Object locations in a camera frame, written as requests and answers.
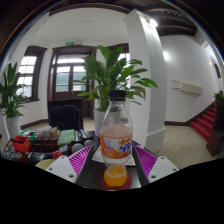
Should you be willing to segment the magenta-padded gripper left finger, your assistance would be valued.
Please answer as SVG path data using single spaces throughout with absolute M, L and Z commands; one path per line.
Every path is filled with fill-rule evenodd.
M 70 156 L 60 156 L 46 168 L 46 171 L 67 181 L 75 183 L 92 148 L 93 146 L 89 145 Z

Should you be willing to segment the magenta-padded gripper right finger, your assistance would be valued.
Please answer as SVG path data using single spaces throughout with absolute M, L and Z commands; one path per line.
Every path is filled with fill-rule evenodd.
M 142 186 L 153 183 L 178 171 L 178 168 L 167 157 L 157 157 L 137 145 L 133 146 L 133 157 Z

